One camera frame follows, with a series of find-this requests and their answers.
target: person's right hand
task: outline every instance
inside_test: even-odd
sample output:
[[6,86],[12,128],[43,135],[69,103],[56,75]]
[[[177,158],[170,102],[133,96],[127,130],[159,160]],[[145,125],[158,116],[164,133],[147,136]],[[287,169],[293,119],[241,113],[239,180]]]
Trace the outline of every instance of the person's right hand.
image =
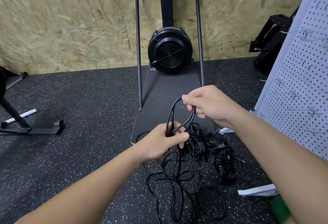
[[195,89],[183,95],[182,100],[189,111],[192,110],[192,106],[196,107],[198,117],[205,118],[206,115],[220,126],[231,129],[231,117],[243,109],[214,85]]

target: white pegboard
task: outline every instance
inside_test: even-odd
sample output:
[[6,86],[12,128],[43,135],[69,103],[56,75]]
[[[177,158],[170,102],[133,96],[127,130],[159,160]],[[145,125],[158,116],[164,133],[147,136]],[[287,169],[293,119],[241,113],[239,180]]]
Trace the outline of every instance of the white pegboard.
[[328,0],[303,0],[255,110],[328,160]]

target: person's left hand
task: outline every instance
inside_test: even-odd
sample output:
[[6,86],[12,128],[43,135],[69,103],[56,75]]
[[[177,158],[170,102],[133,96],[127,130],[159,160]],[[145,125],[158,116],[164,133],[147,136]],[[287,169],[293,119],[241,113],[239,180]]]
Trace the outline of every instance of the person's left hand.
[[[180,126],[180,123],[174,122],[174,126]],[[189,133],[184,132],[185,128],[181,127],[174,133],[172,137],[165,136],[166,124],[159,124],[142,140],[138,141],[134,146],[138,147],[141,159],[143,161],[156,159],[162,156],[167,150],[175,145],[179,145],[182,149],[184,142],[189,139]]]

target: wooden wall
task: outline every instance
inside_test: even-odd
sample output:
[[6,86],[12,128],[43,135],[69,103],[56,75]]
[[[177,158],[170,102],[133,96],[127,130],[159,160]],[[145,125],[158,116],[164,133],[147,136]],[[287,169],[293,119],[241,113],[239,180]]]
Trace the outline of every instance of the wooden wall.
[[[160,0],[140,1],[142,63],[161,28]],[[290,15],[301,0],[200,0],[204,59],[248,53],[267,18]],[[174,0],[198,58],[195,0]],[[20,73],[51,73],[136,65],[134,0],[0,0],[0,65]]]

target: black flywheel housing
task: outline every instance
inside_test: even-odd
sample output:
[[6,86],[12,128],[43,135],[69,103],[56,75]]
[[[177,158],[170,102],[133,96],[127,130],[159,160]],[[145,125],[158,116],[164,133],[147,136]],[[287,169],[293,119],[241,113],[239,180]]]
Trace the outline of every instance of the black flywheel housing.
[[148,45],[150,65],[173,74],[183,70],[191,61],[193,46],[181,28],[165,27],[153,33]]

